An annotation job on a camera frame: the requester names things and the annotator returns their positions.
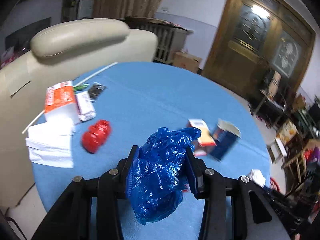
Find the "blue plastic bag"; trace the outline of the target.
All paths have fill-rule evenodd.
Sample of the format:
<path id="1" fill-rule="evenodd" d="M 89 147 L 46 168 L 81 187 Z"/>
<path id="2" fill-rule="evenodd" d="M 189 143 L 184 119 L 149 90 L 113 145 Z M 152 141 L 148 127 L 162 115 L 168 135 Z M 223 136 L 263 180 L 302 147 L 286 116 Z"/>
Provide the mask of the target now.
<path id="1" fill-rule="evenodd" d="M 182 170 L 185 150 L 188 146 L 194 150 L 193 141 L 200 136 L 195 127 L 178 131 L 161 127 L 139 148 L 132 196 L 127 199 L 140 224 L 163 220 L 181 204 L 188 183 Z"/>

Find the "orange white open carton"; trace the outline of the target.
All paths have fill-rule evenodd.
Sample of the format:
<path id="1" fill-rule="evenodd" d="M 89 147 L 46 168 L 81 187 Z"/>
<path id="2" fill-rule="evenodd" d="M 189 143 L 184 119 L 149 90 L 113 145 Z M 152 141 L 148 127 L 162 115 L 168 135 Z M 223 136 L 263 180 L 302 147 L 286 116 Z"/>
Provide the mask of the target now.
<path id="1" fill-rule="evenodd" d="M 216 146 L 216 142 L 210 135 L 206 122 L 202 119 L 189 119 L 188 127 L 195 127 L 201 131 L 201 136 L 197 139 L 197 142 L 194 143 L 194 156 L 199 157 L 210 153 Z"/>

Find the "dark blue torn carton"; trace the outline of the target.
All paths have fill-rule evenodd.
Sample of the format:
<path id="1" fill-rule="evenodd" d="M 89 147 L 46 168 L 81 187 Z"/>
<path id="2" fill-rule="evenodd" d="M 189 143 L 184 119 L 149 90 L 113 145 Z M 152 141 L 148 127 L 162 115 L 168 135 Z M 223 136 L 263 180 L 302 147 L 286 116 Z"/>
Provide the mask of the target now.
<path id="1" fill-rule="evenodd" d="M 235 143 L 241 138 L 240 130 L 231 122 L 218 119 L 217 125 L 212 133 L 215 146 L 210 151 L 210 155 L 221 161 Z"/>

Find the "crumpled white paper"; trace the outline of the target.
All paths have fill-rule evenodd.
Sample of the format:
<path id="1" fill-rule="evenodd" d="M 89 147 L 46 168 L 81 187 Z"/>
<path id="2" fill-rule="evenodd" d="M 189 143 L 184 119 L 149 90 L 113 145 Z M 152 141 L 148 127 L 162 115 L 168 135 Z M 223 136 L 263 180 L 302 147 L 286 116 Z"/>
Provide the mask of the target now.
<path id="1" fill-rule="evenodd" d="M 251 169 L 247 176 L 260 187 L 264 187 L 266 185 L 266 178 L 259 169 Z"/>

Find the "small red plastic bag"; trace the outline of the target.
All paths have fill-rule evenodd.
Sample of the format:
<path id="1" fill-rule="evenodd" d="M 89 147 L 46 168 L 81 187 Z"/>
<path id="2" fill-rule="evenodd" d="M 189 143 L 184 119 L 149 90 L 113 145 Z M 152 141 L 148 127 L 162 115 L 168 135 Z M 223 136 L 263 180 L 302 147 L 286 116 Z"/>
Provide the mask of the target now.
<path id="1" fill-rule="evenodd" d="M 99 120 L 89 126 L 82 135 L 81 143 L 83 148 L 89 153 L 95 153 L 107 141 L 112 132 L 111 125 L 106 120 Z"/>

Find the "red plastic mesh basket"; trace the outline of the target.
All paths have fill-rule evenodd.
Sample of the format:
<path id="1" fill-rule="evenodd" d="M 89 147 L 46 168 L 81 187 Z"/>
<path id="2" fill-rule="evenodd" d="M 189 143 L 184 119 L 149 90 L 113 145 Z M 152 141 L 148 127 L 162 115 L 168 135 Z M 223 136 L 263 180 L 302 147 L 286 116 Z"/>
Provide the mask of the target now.
<path id="1" fill-rule="evenodd" d="M 272 191 L 280 192 L 280 187 L 278 183 L 272 177 L 270 178 L 270 189 Z"/>

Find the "white paper sheets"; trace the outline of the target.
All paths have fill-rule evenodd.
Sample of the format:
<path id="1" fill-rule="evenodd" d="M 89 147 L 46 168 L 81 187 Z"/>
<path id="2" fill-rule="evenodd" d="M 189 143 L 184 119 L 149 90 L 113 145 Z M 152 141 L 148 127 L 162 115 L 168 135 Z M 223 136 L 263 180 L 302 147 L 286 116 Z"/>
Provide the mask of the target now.
<path id="1" fill-rule="evenodd" d="M 75 126 L 71 120 L 44 122 L 28 128 L 25 144 L 32 163 L 73 168 L 72 137 Z"/>

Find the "small white label packet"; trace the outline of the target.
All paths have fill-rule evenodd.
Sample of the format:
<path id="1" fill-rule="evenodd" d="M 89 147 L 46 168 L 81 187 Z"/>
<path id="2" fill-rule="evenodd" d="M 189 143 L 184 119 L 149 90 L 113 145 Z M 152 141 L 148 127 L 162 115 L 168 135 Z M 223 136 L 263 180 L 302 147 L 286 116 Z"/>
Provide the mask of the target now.
<path id="1" fill-rule="evenodd" d="M 79 119 L 82 122 L 89 121 L 96 117 L 96 111 L 87 91 L 83 91 L 75 95 L 79 109 Z"/>

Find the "blue round tablecloth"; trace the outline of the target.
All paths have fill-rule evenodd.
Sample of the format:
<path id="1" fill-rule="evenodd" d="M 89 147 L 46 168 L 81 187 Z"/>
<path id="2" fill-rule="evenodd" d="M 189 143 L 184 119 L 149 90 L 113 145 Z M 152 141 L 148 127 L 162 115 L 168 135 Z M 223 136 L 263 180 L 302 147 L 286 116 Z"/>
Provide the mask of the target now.
<path id="1" fill-rule="evenodd" d="M 133 145 L 142 146 L 158 128 L 178 130 L 192 118 L 203 119 L 210 130 L 220 118 L 241 132 L 241 139 L 221 162 L 202 156 L 207 167 L 234 179 L 257 168 L 269 180 L 269 156 L 256 123 L 238 100 L 213 81 L 164 64 L 130 62 L 116 64 L 89 82 L 107 87 L 94 107 L 98 119 L 111 122 L 111 136 L 96 154 L 87 153 L 80 139 L 94 123 L 91 120 L 77 126 L 73 136 L 73 169 L 33 164 L 36 187 L 46 210 L 75 175 L 98 177 L 115 168 Z M 196 200 L 188 192 L 183 195 L 182 204 L 172 215 L 147 225 L 138 223 L 127 200 L 119 200 L 124 239 L 198 239 L 204 200 Z"/>

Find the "metal chair with clothes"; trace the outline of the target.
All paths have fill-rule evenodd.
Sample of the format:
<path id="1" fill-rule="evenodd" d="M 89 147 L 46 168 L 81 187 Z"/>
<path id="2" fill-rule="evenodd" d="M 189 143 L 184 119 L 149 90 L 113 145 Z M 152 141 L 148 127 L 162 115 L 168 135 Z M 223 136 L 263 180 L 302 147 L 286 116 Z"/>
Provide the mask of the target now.
<path id="1" fill-rule="evenodd" d="M 251 109 L 251 114 L 263 120 L 267 128 L 272 128 L 286 112 L 289 88 L 281 82 L 281 74 L 272 69 L 266 72 L 259 88 L 262 99 L 255 109 Z"/>

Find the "yellow printed carton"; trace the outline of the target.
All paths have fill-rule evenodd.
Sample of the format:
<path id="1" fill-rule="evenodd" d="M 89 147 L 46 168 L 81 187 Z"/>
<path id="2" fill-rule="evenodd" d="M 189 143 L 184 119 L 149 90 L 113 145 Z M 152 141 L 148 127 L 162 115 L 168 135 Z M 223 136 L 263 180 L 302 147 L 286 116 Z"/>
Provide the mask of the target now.
<path id="1" fill-rule="evenodd" d="M 288 144 L 297 134 L 297 128 L 291 120 L 285 121 L 277 132 L 276 137 L 281 140 L 283 145 Z"/>

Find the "dark foil packet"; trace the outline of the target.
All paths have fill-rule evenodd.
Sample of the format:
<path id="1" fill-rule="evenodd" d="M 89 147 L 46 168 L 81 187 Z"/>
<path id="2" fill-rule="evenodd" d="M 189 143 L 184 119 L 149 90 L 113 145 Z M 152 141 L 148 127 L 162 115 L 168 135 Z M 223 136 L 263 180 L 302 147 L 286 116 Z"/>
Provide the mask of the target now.
<path id="1" fill-rule="evenodd" d="M 96 99 L 99 97 L 99 95 L 106 89 L 107 87 L 105 85 L 102 85 L 100 83 L 93 83 L 91 87 L 87 90 L 89 94 L 89 98 L 92 102 L 95 102 Z"/>

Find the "orange white tissue box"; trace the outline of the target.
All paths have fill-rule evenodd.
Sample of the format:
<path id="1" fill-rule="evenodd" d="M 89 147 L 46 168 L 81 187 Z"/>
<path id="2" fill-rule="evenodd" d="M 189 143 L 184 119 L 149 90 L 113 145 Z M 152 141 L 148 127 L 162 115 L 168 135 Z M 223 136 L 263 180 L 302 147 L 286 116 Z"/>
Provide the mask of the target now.
<path id="1" fill-rule="evenodd" d="M 78 105 L 73 91 L 73 81 L 57 83 L 46 90 L 44 116 L 47 122 L 71 120 L 80 123 Z"/>

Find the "green small packet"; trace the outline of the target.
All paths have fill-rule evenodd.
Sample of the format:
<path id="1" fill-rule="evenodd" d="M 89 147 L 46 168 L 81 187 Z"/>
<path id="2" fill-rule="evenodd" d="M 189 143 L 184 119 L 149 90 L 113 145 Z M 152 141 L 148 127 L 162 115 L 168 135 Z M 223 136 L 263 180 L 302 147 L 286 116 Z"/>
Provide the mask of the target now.
<path id="1" fill-rule="evenodd" d="M 74 91 L 74 92 L 83 91 L 83 90 L 87 89 L 88 86 L 89 86 L 88 83 L 82 83 L 82 84 L 80 84 L 80 85 L 74 86 L 74 87 L 73 87 L 73 91 Z"/>

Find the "brown cardboard box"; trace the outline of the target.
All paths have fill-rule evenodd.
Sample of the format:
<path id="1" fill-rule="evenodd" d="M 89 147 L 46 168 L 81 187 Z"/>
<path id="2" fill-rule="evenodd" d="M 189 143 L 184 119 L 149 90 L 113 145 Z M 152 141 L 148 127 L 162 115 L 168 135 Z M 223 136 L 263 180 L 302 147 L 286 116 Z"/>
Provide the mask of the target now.
<path id="1" fill-rule="evenodd" d="M 177 51 L 175 53 L 172 65 L 193 73 L 197 73 L 201 62 L 202 59 L 200 57 Z"/>

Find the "wooden slatted cabinet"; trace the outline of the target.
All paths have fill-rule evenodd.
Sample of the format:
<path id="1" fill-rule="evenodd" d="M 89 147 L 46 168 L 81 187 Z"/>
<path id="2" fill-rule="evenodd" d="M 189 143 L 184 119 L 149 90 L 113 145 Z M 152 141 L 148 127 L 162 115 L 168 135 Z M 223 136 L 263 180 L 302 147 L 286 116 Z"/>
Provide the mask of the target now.
<path id="1" fill-rule="evenodd" d="M 158 38 L 157 49 L 153 61 L 172 64 L 175 53 L 184 47 L 188 29 L 166 20 L 144 17 L 125 17 L 122 19 L 130 28 L 146 30 L 154 33 Z"/>

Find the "beige leather sofa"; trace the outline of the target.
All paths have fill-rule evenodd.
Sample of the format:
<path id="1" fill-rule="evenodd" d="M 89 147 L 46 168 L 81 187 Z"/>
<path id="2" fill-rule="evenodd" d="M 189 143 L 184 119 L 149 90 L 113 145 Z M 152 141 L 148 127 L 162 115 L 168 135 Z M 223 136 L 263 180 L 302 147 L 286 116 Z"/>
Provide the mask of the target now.
<path id="1" fill-rule="evenodd" d="M 30 50 L 1 69 L 1 207 L 34 183 L 23 131 L 43 110 L 46 89 L 115 62 L 151 62 L 158 38 L 126 23 L 93 18 L 37 33 Z"/>

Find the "wooden double door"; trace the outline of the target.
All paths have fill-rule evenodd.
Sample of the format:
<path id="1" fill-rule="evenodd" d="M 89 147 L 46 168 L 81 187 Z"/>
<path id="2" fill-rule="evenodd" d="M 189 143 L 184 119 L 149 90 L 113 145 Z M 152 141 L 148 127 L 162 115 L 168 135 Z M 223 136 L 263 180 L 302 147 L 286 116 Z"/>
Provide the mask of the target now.
<path id="1" fill-rule="evenodd" d="M 293 91 L 302 83 L 316 33 L 284 0 L 226 0 L 202 75 L 246 100 L 275 70 Z"/>

